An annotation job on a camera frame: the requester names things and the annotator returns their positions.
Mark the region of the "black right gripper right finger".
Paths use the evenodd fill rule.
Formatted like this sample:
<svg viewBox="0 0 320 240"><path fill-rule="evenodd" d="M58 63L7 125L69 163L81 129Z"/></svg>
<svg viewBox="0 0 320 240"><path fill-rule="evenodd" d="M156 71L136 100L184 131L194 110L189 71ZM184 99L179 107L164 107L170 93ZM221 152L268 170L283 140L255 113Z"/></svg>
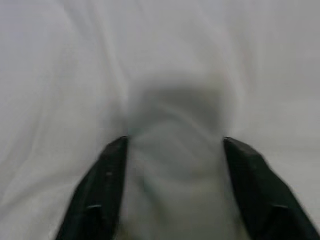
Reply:
<svg viewBox="0 0 320 240"><path fill-rule="evenodd" d="M318 240L289 186L250 145L231 137L224 152L237 205L253 240Z"/></svg>

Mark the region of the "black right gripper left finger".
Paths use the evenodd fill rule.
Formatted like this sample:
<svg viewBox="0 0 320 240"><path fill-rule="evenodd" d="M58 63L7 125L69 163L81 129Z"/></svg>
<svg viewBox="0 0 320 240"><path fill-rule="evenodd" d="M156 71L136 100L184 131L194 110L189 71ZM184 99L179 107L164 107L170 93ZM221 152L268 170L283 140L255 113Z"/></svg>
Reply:
<svg viewBox="0 0 320 240"><path fill-rule="evenodd" d="M123 199L129 139L108 144L74 191L56 238L113 240Z"/></svg>

